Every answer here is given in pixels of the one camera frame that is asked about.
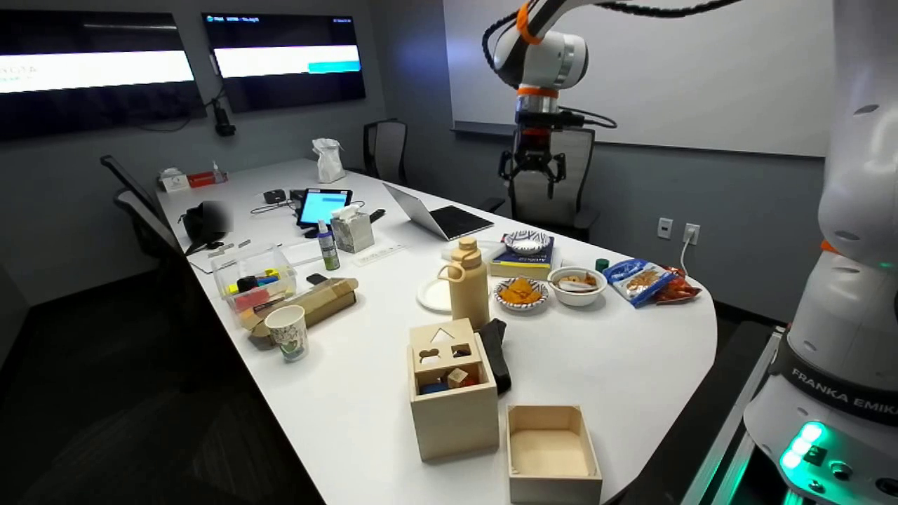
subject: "tablet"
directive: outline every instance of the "tablet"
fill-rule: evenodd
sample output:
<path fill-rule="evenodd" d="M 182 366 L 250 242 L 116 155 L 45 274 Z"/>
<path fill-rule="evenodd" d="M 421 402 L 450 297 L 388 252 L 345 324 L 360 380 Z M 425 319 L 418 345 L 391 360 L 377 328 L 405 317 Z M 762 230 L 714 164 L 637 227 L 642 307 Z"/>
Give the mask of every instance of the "tablet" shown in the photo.
<path fill-rule="evenodd" d="M 297 225 L 317 227 L 320 223 L 331 223 L 331 216 L 345 206 L 352 206 L 352 199 L 353 199 L 353 190 L 348 189 L 308 189 L 303 194 Z"/>

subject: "power outlet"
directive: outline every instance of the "power outlet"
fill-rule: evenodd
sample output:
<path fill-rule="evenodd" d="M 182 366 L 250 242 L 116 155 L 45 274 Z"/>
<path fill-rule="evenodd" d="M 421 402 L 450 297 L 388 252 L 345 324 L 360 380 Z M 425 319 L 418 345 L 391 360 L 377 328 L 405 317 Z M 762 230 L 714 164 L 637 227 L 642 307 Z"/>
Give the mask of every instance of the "power outlet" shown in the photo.
<path fill-rule="evenodd" d="M 672 242 L 672 237 L 673 237 L 673 218 L 659 216 L 655 232 L 658 232 L 658 239 Z"/>
<path fill-rule="evenodd" d="M 687 225 L 683 227 L 683 242 L 684 242 L 684 245 L 699 245 L 699 232 L 703 232 L 703 225 L 687 223 Z"/>

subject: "laptop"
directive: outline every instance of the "laptop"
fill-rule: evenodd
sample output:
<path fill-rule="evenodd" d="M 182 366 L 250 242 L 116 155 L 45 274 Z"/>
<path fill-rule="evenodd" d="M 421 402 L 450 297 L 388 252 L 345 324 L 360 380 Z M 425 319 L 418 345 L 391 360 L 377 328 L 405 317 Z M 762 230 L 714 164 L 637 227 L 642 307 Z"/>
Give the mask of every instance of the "laptop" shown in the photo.
<path fill-rule="evenodd" d="M 401 189 L 388 186 L 391 196 L 400 201 L 400 207 L 425 230 L 436 232 L 438 239 L 450 242 L 456 237 L 492 227 L 492 223 L 466 213 L 456 206 L 428 211 L 425 201 Z"/>

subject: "white box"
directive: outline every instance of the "white box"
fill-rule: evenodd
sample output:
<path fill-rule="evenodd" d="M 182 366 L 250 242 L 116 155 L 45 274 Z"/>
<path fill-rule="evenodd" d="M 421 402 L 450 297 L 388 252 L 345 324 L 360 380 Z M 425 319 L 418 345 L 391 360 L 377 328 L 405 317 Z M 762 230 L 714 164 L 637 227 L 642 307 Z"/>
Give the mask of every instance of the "white box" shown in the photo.
<path fill-rule="evenodd" d="M 512 502 L 595 505 L 602 469 L 582 408 L 516 405 L 508 411 Z"/>
<path fill-rule="evenodd" d="M 411 408 L 421 460 L 452 460 L 499 446 L 496 381 L 470 319 L 414 328 Z M 474 385 L 421 394 L 463 371 Z"/>

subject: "snack bag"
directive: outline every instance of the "snack bag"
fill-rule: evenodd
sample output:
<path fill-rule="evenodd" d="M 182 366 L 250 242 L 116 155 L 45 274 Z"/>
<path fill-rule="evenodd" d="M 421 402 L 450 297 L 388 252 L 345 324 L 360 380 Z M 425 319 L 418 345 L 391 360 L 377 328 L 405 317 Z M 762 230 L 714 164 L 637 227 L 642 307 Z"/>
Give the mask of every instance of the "snack bag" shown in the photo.
<path fill-rule="evenodd" d="M 642 258 L 619 260 L 604 274 L 614 293 L 637 308 L 652 304 L 652 297 L 673 281 L 668 270 Z"/>

